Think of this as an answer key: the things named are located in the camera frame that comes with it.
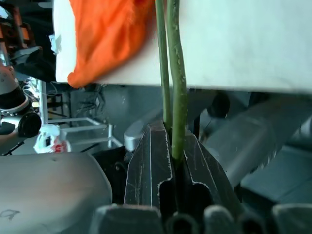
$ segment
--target plastic bag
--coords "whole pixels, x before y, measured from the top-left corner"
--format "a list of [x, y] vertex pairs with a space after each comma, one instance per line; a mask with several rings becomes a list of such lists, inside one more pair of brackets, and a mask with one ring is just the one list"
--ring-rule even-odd
[[34, 145], [37, 154], [71, 152], [71, 145], [66, 140], [67, 133], [58, 125], [46, 124], [40, 129]]

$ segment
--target robotic arm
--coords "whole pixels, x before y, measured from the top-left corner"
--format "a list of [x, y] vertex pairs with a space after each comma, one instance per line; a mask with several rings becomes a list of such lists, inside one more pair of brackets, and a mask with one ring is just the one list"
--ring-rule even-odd
[[18, 8], [6, 3], [0, 6], [13, 16], [13, 19], [0, 19], [0, 130], [5, 122], [15, 126], [10, 134], [0, 135], [2, 155], [26, 138], [36, 136], [41, 120], [20, 88], [11, 66], [26, 62], [38, 54], [40, 47], [35, 46], [30, 27], [21, 22]]

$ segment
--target orange fabric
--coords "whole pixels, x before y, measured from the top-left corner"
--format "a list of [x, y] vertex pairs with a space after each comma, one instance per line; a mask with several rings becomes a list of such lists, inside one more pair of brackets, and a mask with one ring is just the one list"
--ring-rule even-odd
[[143, 45], [154, 0], [70, 0], [76, 26], [73, 87], [92, 83]]

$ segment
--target metal frame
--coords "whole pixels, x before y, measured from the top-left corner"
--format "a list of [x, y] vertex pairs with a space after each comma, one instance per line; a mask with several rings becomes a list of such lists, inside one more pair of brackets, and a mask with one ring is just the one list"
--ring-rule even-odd
[[89, 117], [61, 118], [61, 119], [49, 120], [48, 119], [48, 104], [47, 104], [47, 96], [46, 96], [46, 83], [40, 80], [38, 82], [38, 89], [40, 91], [39, 107], [40, 107], [40, 118], [41, 118], [42, 124], [53, 124], [53, 123], [64, 123], [64, 122], [70, 123], [70, 122], [80, 122], [80, 121], [87, 121], [91, 123], [90, 126], [63, 128], [62, 130], [67, 133], [77, 133], [77, 132], [90, 131], [90, 130], [96, 130], [96, 129], [106, 129], [108, 127], [108, 137], [79, 140], [79, 141], [71, 142], [72, 145], [96, 144], [96, 143], [107, 142], [107, 146], [109, 149], [112, 148], [113, 146], [112, 143], [114, 143], [117, 147], [123, 146], [123, 144], [113, 136], [114, 126], [112, 124], [109, 124], [109, 125], [103, 124]]

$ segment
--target green plant stem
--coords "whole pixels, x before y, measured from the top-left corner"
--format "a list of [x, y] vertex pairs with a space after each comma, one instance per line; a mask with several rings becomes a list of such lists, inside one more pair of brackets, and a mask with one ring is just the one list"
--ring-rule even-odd
[[157, 35], [160, 60], [160, 75], [162, 86], [163, 118], [164, 125], [169, 135], [171, 135], [172, 115], [170, 104], [170, 87], [167, 57], [167, 38], [165, 28], [165, 15], [163, 0], [156, 0]]
[[179, 29], [179, 6], [179, 0], [167, 0], [169, 59], [174, 85], [172, 158], [177, 166], [183, 161], [187, 120], [187, 89]]

